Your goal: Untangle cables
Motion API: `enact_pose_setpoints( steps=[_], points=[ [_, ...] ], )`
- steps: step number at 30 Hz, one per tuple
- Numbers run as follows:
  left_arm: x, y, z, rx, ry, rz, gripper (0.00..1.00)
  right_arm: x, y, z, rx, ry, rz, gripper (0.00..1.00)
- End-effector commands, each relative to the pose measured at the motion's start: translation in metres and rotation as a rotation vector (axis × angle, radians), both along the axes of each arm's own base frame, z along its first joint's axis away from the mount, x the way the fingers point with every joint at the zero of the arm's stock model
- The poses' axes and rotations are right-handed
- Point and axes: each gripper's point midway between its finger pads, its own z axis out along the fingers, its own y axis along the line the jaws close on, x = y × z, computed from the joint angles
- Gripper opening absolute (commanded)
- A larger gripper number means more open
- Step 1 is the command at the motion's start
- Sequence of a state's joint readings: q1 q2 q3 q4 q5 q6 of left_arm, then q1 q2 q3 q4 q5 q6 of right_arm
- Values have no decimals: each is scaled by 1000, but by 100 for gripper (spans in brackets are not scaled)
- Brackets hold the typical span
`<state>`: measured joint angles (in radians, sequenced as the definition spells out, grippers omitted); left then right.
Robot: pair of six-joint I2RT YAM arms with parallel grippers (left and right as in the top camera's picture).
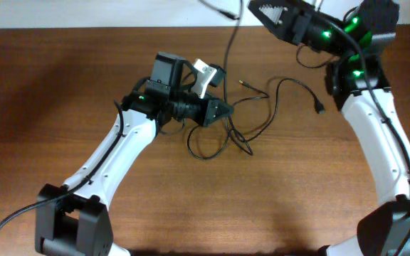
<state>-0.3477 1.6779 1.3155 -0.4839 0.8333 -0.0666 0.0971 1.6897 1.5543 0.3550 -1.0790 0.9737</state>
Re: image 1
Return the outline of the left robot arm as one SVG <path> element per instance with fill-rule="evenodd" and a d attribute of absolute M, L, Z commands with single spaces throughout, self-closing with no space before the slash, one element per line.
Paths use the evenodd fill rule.
<path fill-rule="evenodd" d="M 109 209 L 118 186 L 140 153 L 171 119 L 200 127 L 228 117 L 233 107 L 207 95 L 226 71 L 200 59 L 190 63 L 159 52 L 152 74 L 116 104 L 111 130 L 92 156 L 60 187 L 38 194 L 35 250 L 42 255 L 129 255 L 114 241 Z"/>

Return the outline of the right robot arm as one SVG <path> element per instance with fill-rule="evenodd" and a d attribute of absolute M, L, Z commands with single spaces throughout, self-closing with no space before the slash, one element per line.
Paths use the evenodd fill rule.
<path fill-rule="evenodd" d="M 356 134 L 372 172 L 378 207 L 355 235 L 320 255 L 410 255 L 410 142 L 380 56 L 394 41 L 400 5 L 364 0 L 343 19 L 304 1 L 251 1 L 249 11 L 279 40 L 334 55 L 327 92 Z"/>

